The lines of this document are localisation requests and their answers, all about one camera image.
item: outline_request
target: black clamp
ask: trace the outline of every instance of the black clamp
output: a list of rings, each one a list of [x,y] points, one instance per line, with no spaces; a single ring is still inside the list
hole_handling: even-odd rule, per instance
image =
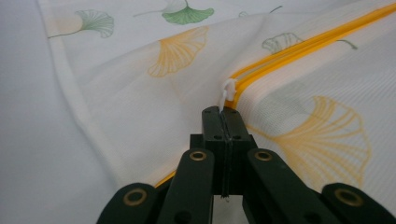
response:
[[[120,189],[97,223],[208,224],[213,195],[243,195],[249,223],[396,224],[359,189],[308,188],[275,152],[257,147],[236,110],[212,106],[202,118],[203,133],[191,135],[175,176],[156,189],[139,183]]]

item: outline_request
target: leaf pattern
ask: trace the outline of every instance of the leaf pattern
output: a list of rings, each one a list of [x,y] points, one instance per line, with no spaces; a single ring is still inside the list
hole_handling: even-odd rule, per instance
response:
[[[238,17],[246,17],[248,16],[248,13],[246,11],[241,11],[238,15]]]
[[[77,11],[82,18],[82,30],[94,30],[100,33],[102,38],[109,37],[113,34],[114,20],[107,13],[96,10]]]
[[[164,77],[190,65],[206,44],[207,30],[207,27],[199,27],[160,40],[160,55],[157,62],[148,69],[148,74]]]
[[[314,189],[338,181],[361,186],[371,156],[361,117],[328,97],[316,96],[314,101],[309,118],[290,132],[271,136],[248,127],[276,142],[289,166]]]
[[[268,49],[272,54],[276,54],[283,49],[287,49],[295,44],[303,42],[297,35],[293,33],[285,33],[268,38],[262,42],[262,48]]]
[[[186,7],[177,12],[163,13],[163,17],[171,23],[185,25],[189,23],[196,23],[207,19],[209,16],[215,13],[213,8],[206,10],[197,10],[189,7],[186,1]]]

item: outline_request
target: brass grommet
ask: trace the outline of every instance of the brass grommet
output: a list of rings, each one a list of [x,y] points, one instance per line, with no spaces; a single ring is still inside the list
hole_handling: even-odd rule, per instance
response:
[[[136,200],[131,200],[130,197],[133,194],[140,194],[139,195],[140,197]],[[141,204],[142,202],[144,202],[147,199],[147,197],[148,197],[148,194],[146,193],[145,190],[132,189],[124,195],[123,202],[125,203],[125,205],[128,205],[128,206],[137,206],[137,205]]]
[[[190,159],[192,159],[193,161],[203,161],[204,159],[206,159],[206,153],[204,153],[203,151],[193,151],[192,153],[190,153]]]
[[[359,207],[363,205],[363,198],[357,193],[350,191],[349,189],[336,189],[335,197],[342,203],[350,206]]]
[[[272,159],[272,155],[266,151],[258,151],[254,154],[254,157],[260,161],[270,161]]]

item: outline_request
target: yellow zipper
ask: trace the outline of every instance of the yellow zipper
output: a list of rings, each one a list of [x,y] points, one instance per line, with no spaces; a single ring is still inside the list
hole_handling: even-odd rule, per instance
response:
[[[382,7],[354,21],[347,22],[346,24],[338,26],[323,34],[316,35],[305,40],[304,42],[296,44],[288,49],[284,49],[274,55],[263,58],[260,61],[239,70],[230,77],[237,79],[235,83],[236,94],[233,98],[233,101],[226,101],[225,105],[231,108],[236,108],[241,94],[257,79],[268,75],[269,73],[286,64],[295,62],[314,51],[322,49],[343,38],[344,36],[350,35],[369,25],[370,23],[378,21],[395,11],[396,4]]]

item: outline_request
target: zipper pull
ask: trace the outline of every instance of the zipper pull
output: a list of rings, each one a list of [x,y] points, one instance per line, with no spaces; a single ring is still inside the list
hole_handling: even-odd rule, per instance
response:
[[[222,95],[221,95],[220,106],[219,106],[220,113],[224,109],[224,104],[225,104],[226,100],[233,101],[233,97],[236,94],[235,82],[236,82],[236,79],[228,78],[221,86]]]

